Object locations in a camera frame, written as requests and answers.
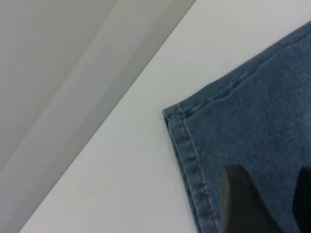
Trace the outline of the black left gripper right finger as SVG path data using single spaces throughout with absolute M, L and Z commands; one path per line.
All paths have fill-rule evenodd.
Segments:
M 311 232 L 311 167 L 303 166 L 298 174 L 293 214 L 302 233 Z

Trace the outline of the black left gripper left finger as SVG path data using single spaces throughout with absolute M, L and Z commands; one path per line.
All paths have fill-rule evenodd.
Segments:
M 224 233 L 280 233 L 248 172 L 240 165 L 223 168 L 220 195 Z

